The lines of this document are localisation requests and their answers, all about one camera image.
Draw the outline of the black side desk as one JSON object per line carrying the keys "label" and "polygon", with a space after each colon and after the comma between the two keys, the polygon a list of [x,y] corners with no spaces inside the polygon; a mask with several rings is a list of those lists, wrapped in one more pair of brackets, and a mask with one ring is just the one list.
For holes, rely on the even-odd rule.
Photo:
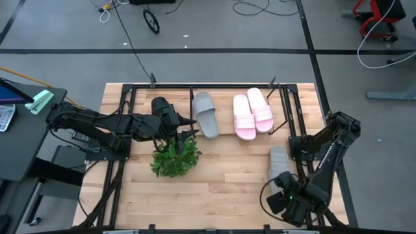
{"label": "black side desk", "polygon": [[21,181],[29,173],[47,135],[46,118],[51,106],[61,103],[67,94],[63,88],[48,90],[54,96],[38,114],[17,104],[11,126],[0,132],[0,180]]}

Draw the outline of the black spoked wheel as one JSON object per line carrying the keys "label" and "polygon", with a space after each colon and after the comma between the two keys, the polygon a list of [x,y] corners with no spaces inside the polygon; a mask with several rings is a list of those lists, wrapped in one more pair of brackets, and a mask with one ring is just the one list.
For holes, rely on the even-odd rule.
{"label": "black spoked wheel", "polygon": [[147,26],[154,34],[160,33],[160,25],[154,13],[149,9],[143,10],[143,17],[146,21]]}

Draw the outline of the black metal shoe shelf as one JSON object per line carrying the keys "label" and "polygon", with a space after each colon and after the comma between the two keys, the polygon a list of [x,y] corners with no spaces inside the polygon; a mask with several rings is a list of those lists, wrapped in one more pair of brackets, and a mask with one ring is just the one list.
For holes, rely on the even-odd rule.
{"label": "black metal shoe shelf", "polygon": [[192,102],[197,94],[202,91],[206,91],[211,95],[214,101],[218,129],[222,135],[231,135],[234,133],[234,130],[232,130],[233,124],[231,120],[231,98],[237,93],[237,90],[246,90],[249,88],[259,88],[261,90],[268,89],[270,90],[267,95],[268,98],[275,91],[278,91],[285,121],[279,126],[273,127],[268,134],[273,135],[284,125],[289,126],[290,135],[292,137],[296,134],[291,101],[289,98],[289,91],[291,88],[297,87],[295,84],[280,84],[275,83],[274,81],[270,83],[156,83],[152,81],[150,83],[125,84],[123,87],[130,88],[132,98],[130,104],[132,105],[136,103],[135,99],[139,90],[145,90],[148,93],[160,90],[164,97],[168,96],[166,93],[168,90],[173,90],[175,92],[188,92],[189,118],[193,120],[196,118],[196,113],[194,112]]}

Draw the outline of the dark laptop screen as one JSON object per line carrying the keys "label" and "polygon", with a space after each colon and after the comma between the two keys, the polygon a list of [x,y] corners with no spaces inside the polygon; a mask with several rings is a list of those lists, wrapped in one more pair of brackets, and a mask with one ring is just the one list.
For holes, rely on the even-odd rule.
{"label": "dark laptop screen", "polygon": [[34,99],[6,81],[0,80],[0,105],[33,103]]}

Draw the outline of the green artificial leafy plant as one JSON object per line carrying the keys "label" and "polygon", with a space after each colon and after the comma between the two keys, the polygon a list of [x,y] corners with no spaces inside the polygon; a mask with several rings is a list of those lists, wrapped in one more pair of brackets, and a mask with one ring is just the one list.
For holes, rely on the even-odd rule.
{"label": "green artificial leafy plant", "polygon": [[186,139],[181,153],[177,153],[174,143],[170,143],[168,150],[152,153],[153,162],[150,164],[151,171],[156,177],[178,177],[184,176],[194,168],[202,155],[193,137]]}

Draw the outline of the grey calculator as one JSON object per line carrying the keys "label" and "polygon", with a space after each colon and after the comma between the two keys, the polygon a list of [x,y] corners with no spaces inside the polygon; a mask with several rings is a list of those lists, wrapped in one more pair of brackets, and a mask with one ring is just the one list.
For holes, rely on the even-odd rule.
{"label": "grey calculator", "polygon": [[15,104],[0,105],[0,132],[7,131],[16,111]]}

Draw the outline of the mint green stapler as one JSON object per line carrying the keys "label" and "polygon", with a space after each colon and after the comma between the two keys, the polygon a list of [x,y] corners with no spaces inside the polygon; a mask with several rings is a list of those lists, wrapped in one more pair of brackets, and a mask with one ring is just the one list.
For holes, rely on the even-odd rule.
{"label": "mint green stapler", "polygon": [[25,108],[32,114],[37,115],[54,97],[54,94],[48,90],[43,90],[33,97],[32,103],[25,104]]}

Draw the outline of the red and black cart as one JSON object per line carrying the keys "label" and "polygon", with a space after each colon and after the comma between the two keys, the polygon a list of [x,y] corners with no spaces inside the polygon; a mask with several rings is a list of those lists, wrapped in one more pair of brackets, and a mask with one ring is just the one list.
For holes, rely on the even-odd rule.
{"label": "red and black cart", "polygon": [[395,23],[406,17],[400,0],[369,0],[370,11],[358,11],[364,0],[357,0],[352,9],[355,20],[361,23],[360,35],[364,38],[381,38],[384,42],[396,42],[398,36]]}

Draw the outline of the pink foam slide sandal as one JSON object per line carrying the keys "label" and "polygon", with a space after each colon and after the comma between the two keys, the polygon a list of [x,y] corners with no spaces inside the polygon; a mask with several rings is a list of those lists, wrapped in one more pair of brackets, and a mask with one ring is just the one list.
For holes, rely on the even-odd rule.
{"label": "pink foam slide sandal", "polygon": [[251,112],[254,115],[255,128],[260,133],[269,132],[274,125],[274,117],[262,92],[258,88],[250,88],[247,91],[247,97]]}
{"label": "pink foam slide sandal", "polygon": [[237,94],[233,98],[234,130],[236,135],[246,141],[256,137],[255,119],[247,96]]}

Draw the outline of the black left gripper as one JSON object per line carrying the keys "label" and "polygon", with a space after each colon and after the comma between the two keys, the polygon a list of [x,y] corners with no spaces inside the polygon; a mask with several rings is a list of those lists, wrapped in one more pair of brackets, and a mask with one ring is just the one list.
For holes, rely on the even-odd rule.
{"label": "black left gripper", "polygon": [[[162,126],[163,126],[164,130],[168,134],[176,132],[176,129],[179,126],[194,125],[197,122],[196,120],[183,118],[183,117],[180,117],[180,119],[179,119],[177,113],[174,110],[171,110],[171,109],[163,109],[160,113],[160,119],[161,119]],[[197,129],[182,131],[180,133],[177,132],[175,134],[175,139],[176,140],[186,140],[189,137],[193,137],[197,132],[198,132]]]}

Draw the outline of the grey foam slide sandal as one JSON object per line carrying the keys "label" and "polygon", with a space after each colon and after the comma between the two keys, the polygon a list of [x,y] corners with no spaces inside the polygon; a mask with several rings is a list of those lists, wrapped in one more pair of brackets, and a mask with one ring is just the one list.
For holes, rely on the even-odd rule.
{"label": "grey foam slide sandal", "polygon": [[285,148],[274,146],[270,149],[268,179],[274,179],[283,172],[290,172],[289,158]]}
{"label": "grey foam slide sandal", "polygon": [[218,137],[220,132],[216,120],[216,109],[210,94],[197,93],[192,100],[192,109],[203,136],[208,139]]}

